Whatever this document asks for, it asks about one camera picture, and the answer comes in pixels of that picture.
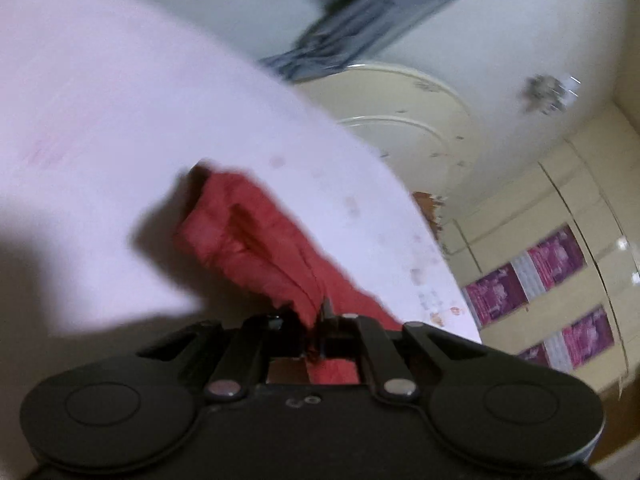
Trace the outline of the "red puffer jacket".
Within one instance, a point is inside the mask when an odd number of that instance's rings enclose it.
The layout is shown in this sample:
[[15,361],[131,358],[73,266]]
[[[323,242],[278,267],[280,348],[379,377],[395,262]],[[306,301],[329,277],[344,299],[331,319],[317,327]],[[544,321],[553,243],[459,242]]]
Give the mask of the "red puffer jacket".
[[304,330],[317,327],[324,300],[338,314],[355,313],[386,330],[400,329],[242,174],[192,168],[175,239],[203,268],[269,298],[277,308],[292,309]]

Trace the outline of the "purple poster lower right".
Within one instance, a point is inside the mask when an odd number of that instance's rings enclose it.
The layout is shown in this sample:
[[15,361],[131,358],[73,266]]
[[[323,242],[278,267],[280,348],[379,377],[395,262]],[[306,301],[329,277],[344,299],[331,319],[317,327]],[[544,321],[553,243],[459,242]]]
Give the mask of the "purple poster lower right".
[[518,355],[518,357],[529,363],[550,367],[548,352],[543,342],[535,344],[533,347],[524,350]]

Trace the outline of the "purple poster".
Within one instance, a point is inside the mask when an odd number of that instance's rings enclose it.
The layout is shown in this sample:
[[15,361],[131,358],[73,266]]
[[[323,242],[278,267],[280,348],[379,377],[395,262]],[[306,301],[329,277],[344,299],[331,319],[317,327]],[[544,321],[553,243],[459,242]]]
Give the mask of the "purple poster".
[[582,248],[568,224],[527,249],[544,290],[562,284],[586,265]]
[[573,370],[613,347],[614,335],[605,308],[597,306],[573,324],[563,328],[562,341]]
[[462,292],[480,327],[487,326],[528,303],[511,263],[464,286]]
[[535,344],[533,347],[524,350],[518,355],[518,357],[529,363],[550,367],[548,352],[543,342]]

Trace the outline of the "purple poster upper right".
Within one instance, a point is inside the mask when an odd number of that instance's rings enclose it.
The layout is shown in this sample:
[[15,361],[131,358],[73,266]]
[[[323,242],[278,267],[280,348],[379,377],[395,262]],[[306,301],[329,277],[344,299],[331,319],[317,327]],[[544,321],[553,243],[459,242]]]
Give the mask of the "purple poster upper right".
[[597,306],[573,324],[563,328],[562,341],[573,370],[613,347],[614,335],[605,308]]

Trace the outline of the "purple poster lower left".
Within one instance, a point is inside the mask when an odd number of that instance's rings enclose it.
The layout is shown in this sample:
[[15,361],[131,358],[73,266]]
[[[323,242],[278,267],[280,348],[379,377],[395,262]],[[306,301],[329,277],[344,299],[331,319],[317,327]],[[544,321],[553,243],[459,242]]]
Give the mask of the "purple poster lower left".
[[487,326],[528,303],[511,263],[464,286],[462,292],[480,327]]

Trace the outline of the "cream wardrobe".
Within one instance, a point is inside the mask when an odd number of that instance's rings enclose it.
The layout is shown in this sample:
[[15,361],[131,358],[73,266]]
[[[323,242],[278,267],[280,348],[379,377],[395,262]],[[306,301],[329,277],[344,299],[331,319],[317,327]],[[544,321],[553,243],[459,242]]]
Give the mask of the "cream wardrobe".
[[480,338],[593,389],[639,374],[639,135],[609,105],[440,233]]

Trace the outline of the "purple poster upper left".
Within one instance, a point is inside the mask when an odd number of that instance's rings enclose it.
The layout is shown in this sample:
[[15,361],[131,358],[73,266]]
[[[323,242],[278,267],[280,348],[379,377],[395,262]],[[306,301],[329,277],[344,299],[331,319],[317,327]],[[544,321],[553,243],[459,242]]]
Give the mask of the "purple poster upper left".
[[586,265],[582,248],[568,224],[527,249],[544,290],[562,284]]

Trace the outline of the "orange patterned pillow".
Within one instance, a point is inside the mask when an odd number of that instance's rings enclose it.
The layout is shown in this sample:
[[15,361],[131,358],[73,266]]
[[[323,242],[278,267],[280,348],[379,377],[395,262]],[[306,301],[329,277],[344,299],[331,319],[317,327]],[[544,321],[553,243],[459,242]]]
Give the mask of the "orange patterned pillow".
[[442,206],[444,206],[445,199],[440,195],[427,192],[414,192],[412,198],[416,202],[416,206],[419,207],[423,218],[434,235],[434,239],[440,242]]

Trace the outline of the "cream curved headboard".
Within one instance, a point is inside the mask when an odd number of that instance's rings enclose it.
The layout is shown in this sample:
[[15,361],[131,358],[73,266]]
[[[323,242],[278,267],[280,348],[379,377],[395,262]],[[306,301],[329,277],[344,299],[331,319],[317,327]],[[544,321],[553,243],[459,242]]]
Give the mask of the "cream curved headboard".
[[417,70],[360,63],[295,87],[366,142],[411,192],[451,197],[480,154],[469,107]]

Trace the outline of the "white floral bed sheet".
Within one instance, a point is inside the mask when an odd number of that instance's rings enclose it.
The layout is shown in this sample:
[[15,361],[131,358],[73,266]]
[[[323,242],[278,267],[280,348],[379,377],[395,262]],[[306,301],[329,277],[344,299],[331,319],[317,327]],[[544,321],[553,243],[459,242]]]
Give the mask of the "white floral bed sheet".
[[197,164],[256,180],[401,321],[480,336],[409,192],[294,89],[142,0],[1,0],[1,474],[37,382],[248,301],[176,248]]

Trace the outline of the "grey blue curtain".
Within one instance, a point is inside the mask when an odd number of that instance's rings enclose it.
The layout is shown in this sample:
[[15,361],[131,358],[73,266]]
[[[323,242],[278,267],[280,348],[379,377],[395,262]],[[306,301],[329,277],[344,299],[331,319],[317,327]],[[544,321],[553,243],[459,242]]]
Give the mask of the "grey blue curtain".
[[260,64],[288,82],[336,74],[456,0],[342,0],[296,45]]

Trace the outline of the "wall ornament cluster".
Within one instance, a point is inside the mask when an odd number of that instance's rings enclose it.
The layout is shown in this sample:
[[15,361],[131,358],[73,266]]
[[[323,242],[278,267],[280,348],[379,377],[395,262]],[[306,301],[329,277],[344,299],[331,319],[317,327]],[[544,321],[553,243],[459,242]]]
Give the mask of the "wall ornament cluster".
[[551,75],[529,77],[522,91],[525,114],[554,115],[564,113],[578,99],[582,82],[574,76],[556,78]]

